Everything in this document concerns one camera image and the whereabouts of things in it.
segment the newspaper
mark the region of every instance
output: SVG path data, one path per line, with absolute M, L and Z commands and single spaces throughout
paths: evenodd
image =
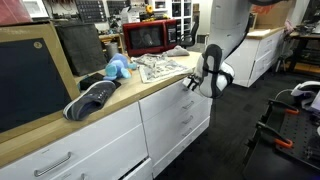
M 192 69 L 180 65 L 165 54 L 145 54 L 138 58 L 131 58 L 139 64 L 139 72 L 143 83 L 151 83 L 180 74 L 190 74 Z

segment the blue stuffed toy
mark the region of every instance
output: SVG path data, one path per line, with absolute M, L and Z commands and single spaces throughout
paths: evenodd
M 136 63 L 128 63 L 126 56 L 116 53 L 109 61 L 108 65 L 105 68 L 106 76 L 104 80 L 115 80 L 117 78 L 130 78 L 131 69 L 137 69 Z

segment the white cabinet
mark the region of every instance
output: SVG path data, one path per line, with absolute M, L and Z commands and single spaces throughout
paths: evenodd
M 168 12 L 170 1 L 168 0 L 148 0 L 149 4 L 156 12 Z
M 151 180 L 209 126 L 211 104 L 179 81 L 3 167 L 0 179 Z
M 209 127 L 210 117 L 204 120 L 182 141 L 174 146 L 163 158 L 153 166 L 153 177 L 158 176 L 177 156 L 185 150 L 204 130 Z
M 140 124 L 52 180 L 75 180 L 80 177 L 88 180 L 117 180 L 147 156 L 143 127 Z
M 123 178 L 123 180 L 152 180 L 152 162 L 148 158 L 135 170 Z
M 139 105 L 134 103 L 0 169 L 0 179 L 51 179 L 139 125 L 141 127 Z M 140 134 L 136 140 L 144 142 L 139 148 L 145 149 L 144 156 L 147 156 L 142 127 Z
M 283 30 L 280 30 L 262 40 L 244 40 L 240 47 L 225 61 L 235 71 L 234 84 L 250 87 L 276 62 L 282 34 Z
M 199 135 L 193 132 L 198 132 L 199 125 L 209 118 L 212 100 L 186 90 L 179 81 L 140 100 L 139 104 L 156 177 L 169 164 L 168 153 L 189 135 L 193 134 L 193 138 L 189 138 L 187 145 Z
M 193 5 L 191 0 L 170 0 L 169 15 L 177 20 L 177 36 L 190 33 Z

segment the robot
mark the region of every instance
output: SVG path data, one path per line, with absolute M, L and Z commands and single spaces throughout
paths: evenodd
M 233 81 L 234 70 L 224 61 L 249 31 L 251 5 L 267 6 L 282 0 L 213 0 L 208 46 L 199 57 L 194 73 L 183 80 L 192 91 L 219 98 Z

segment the chair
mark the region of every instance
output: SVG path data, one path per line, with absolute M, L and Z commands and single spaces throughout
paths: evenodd
M 181 41 L 179 43 L 183 48 L 193 46 L 196 43 L 196 35 L 199 28 L 199 16 L 194 17 L 195 24 L 192 27 L 191 33 L 181 35 Z

